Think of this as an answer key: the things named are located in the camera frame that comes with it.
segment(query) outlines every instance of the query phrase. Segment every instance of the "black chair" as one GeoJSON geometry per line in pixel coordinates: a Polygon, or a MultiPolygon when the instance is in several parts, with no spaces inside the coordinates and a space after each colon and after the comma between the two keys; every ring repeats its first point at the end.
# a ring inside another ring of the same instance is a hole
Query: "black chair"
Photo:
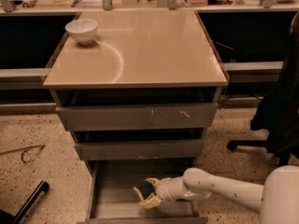
{"type": "Polygon", "coordinates": [[[291,154],[299,159],[299,12],[292,19],[288,51],[276,87],[265,95],[250,123],[253,131],[267,129],[266,140],[231,140],[227,148],[265,147],[287,165],[291,154]]]}
{"type": "Polygon", "coordinates": [[[42,191],[47,191],[49,189],[49,184],[45,181],[41,181],[39,185],[36,187],[35,191],[31,194],[31,196],[27,199],[26,203],[22,206],[20,211],[16,216],[12,216],[11,214],[0,210],[0,224],[18,224],[21,219],[26,215],[30,207],[33,205],[37,197],[42,191]]]}

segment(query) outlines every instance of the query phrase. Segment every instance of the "bowl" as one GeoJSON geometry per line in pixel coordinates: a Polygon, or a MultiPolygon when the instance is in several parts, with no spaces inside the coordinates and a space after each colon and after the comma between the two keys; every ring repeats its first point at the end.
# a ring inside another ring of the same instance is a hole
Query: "bowl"
{"type": "Polygon", "coordinates": [[[69,22],[65,30],[79,44],[86,45],[93,42],[97,32],[97,22],[92,19],[79,19],[69,22]]]}

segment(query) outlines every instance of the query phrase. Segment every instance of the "speckled floor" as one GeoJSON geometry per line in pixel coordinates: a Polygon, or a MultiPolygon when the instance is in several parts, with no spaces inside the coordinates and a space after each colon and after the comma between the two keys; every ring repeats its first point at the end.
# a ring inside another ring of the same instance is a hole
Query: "speckled floor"
{"type": "MultiPolygon", "coordinates": [[[[32,152],[35,159],[28,163],[21,162],[21,153],[0,156],[0,209],[15,215],[40,180],[50,183],[49,192],[38,199],[22,223],[68,224],[86,217],[91,177],[52,110],[52,106],[0,106],[0,152],[45,145],[41,152],[32,152]]],[[[265,131],[249,130],[254,113],[254,107],[218,110],[197,166],[213,175],[263,183],[278,162],[272,155],[262,148],[246,147],[235,153],[226,149],[231,139],[265,139],[265,131]]],[[[292,158],[290,164],[299,165],[299,161],[292,158]]],[[[258,215],[216,194],[198,202],[198,207],[209,224],[258,223],[258,215]]]]}

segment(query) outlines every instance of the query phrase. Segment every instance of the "white robotic arm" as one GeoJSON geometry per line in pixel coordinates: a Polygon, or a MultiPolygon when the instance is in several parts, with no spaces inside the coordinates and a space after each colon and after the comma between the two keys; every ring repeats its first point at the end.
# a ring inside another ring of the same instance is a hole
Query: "white robotic arm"
{"type": "Polygon", "coordinates": [[[218,193],[235,203],[260,214],[260,224],[299,223],[299,167],[277,168],[267,177],[264,186],[211,175],[197,168],[187,169],[176,178],[146,179],[153,192],[142,198],[141,186],[136,186],[141,205],[152,208],[178,199],[201,201],[218,193]]]}

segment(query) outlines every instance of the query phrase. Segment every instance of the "desk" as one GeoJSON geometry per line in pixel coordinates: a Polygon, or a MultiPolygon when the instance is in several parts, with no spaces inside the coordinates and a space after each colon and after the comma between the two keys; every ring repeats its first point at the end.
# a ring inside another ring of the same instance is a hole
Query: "desk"
{"type": "Polygon", "coordinates": [[[146,212],[132,192],[152,172],[179,175],[185,159],[200,156],[227,84],[197,14],[157,9],[80,17],[98,21],[98,37],[87,46],[69,37],[44,86],[93,175],[91,200],[98,205],[91,202],[85,223],[123,217],[198,223],[188,202],[146,212]]]}

